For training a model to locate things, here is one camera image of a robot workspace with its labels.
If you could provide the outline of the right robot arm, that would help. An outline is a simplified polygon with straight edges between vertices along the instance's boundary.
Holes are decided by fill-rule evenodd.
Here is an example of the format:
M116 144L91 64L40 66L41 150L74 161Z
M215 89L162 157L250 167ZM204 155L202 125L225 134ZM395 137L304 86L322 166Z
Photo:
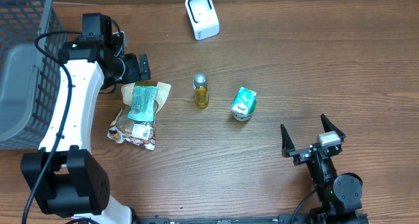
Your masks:
M368 223L366 215L359 215L362 208L363 180L355 173L338 175L332 157L342 152L346 135L324 114L321 115L324 133L319 134L317 142L306 149L295 149L284 124L280 125L282 134L282 156L291 157L295 166L307 165L314 184L311 191L291 214L290 223ZM297 213L302 205L317 194L320 206L301 217Z

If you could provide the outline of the brown snack pouch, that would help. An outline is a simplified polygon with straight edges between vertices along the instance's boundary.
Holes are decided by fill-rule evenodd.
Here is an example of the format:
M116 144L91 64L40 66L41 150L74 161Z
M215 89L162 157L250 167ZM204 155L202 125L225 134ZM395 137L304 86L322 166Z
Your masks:
M107 137L153 151L156 145L156 115L168 99L172 86L157 81L125 84L122 108L108 129Z

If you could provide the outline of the teal white tissue pack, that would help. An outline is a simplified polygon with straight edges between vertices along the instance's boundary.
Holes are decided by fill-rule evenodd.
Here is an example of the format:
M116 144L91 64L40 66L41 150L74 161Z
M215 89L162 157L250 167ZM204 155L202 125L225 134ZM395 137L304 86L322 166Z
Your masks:
M248 106L251 106L251 104L254 101L256 101L256 97L257 97L257 93L255 91L252 91L248 88L241 86L240 89L238 90L236 97L233 100L233 103L240 102L240 103L246 103L248 104Z

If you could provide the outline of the green lid white jar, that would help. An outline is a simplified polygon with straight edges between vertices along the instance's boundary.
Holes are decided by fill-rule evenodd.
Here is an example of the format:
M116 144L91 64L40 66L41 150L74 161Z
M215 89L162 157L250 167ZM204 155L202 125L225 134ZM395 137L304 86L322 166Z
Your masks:
M238 121L248 121L252 117L256 105L256 101L251 106L246 103L234 102L231 107L232 116Z

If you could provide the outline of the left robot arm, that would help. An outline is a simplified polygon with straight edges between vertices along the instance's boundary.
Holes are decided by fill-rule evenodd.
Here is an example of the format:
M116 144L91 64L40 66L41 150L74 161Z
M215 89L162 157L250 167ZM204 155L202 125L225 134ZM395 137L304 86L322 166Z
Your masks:
M100 91L151 78L146 55L125 53L125 38L109 16L84 14L82 29L53 57L60 67L54 112L38 151L24 154L20 165L29 202L46 215L69 223L139 223L134 209L111 196L90 143Z

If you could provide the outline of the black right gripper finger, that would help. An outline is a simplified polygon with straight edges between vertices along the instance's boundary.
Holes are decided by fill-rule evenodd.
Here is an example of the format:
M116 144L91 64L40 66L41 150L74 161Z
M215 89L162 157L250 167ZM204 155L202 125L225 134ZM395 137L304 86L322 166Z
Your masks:
M325 132L336 132L337 135L340 137L341 141L344 141L346 135L340 129L338 129L324 114L321 114L321 122L323 125L323 129Z
M280 130L282 134L282 156L287 158L295 150L295 146L284 124L280 125Z

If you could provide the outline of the yellow oil bottle silver cap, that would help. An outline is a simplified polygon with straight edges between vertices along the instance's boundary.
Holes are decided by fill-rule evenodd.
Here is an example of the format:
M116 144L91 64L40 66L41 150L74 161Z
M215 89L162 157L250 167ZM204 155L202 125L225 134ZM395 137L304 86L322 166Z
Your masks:
M200 109L205 109L209 104L208 80L204 73L197 73L193 79L194 102Z

